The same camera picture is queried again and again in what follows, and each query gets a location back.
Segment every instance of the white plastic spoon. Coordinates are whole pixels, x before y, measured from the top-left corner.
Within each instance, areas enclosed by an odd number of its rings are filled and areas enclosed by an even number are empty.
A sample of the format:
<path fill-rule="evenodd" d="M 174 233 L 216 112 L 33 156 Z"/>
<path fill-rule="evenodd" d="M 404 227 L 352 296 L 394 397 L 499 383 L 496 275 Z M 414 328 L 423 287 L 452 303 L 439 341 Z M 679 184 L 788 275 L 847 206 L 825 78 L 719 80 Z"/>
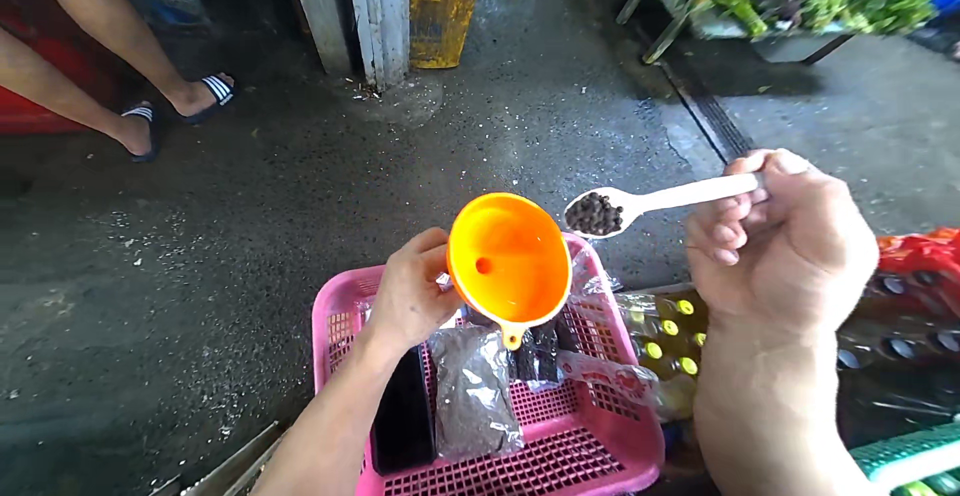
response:
<path fill-rule="evenodd" d="M 702 202 L 711 202 L 722 198 L 732 196 L 746 195 L 763 187 L 763 177 L 759 173 L 738 173 L 736 175 L 725 175 L 723 177 L 714 177 L 713 179 L 704 179 L 693 183 L 681 184 L 672 188 L 665 188 L 649 194 L 630 194 L 619 188 L 612 186 L 601 186 L 588 190 L 570 201 L 563 210 L 563 219 L 567 219 L 567 211 L 570 206 L 579 202 L 581 198 L 590 193 L 596 193 L 599 196 L 608 196 L 609 205 L 617 208 L 622 207 L 620 212 L 620 229 L 606 235 L 594 235 L 592 233 L 573 231 L 574 234 L 588 240 L 606 240 L 618 234 L 622 234 L 637 220 L 637 217 L 657 209 L 670 209 L 675 207 L 684 207 L 691 204 Z"/>

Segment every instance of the orange funnel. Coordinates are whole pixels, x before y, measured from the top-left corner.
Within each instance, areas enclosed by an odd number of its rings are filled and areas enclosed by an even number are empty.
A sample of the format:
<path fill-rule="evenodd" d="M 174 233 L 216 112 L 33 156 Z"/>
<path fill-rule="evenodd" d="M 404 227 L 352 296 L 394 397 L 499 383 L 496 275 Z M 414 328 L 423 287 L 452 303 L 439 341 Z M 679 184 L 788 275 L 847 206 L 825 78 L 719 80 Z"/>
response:
<path fill-rule="evenodd" d="M 503 343 L 553 318 L 570 293 L 570 252 L 560 228 L 530 200 L 506 192 L 466 204 L 450 229 L 446 263 L 457 292 L 500 324 Z"/>

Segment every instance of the spoon handle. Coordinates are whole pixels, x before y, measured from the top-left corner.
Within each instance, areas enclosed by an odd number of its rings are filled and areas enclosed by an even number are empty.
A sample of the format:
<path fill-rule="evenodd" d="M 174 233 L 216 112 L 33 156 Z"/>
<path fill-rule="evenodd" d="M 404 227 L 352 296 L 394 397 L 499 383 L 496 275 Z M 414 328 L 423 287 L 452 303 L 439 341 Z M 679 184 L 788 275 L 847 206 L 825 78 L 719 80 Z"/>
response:
<path fill-rule="evenodd" d="M 745 195 L 763 186 L 759 173 L 738 173 L 665 188 L 639 197 L 643 212 L 689 206 Z"/>

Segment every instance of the drain grate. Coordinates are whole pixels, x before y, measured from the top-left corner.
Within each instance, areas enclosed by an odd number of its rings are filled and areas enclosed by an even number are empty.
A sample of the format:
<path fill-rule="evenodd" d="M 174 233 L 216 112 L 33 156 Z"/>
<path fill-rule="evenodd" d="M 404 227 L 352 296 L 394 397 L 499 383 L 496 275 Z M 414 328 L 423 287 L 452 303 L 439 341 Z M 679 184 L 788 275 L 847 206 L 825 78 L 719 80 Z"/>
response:
<path fill-rule="evenodd" d="M 628 24 L 628 29 L 642 45 L 641 51 L 650 48 L 653 44 L 637 22 Z M 729 163 L 743 156 L 747 151 L 757 148 L 753 139 L 744 134 L 730 119 L 726 110 L 720 106 L 714 94 L 707 89 L 693 66 L 681 53 L 680 48 L 668 49 L 656 65 L 663 70 L 670 85 L 677 91 L 683 106 L 690 112 L 690 116 L 724 163 Z"/>

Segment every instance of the concrete floor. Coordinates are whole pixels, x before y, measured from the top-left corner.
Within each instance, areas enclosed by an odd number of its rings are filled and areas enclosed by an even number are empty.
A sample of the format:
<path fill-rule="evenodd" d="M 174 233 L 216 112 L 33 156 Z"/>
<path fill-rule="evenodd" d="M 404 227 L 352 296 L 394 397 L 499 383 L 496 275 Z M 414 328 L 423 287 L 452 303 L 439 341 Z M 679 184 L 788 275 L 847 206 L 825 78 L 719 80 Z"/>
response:
<path fill-rule="evenodd" d="M 740 40 L 675 48 L 758 146 L 844 179 L 878 235 L 960 220 L 960 64 L 901 36 L 857 36 L 811 66 Z"/>
<path fill-rule="evenodd" d="M 383 100 L 295 44 L 234 40 L 242 93 L 133 164 L 99 134 L 0 139 L 0 493 L 197 480 L 313 394 L 310 307 L 475 196 L 559 215 L 597 185 L 720 169 L 593 0 L 478 0 L 459 68 Z M 640 288 L 685 278 L 682 210 L 598 245 Z"/>

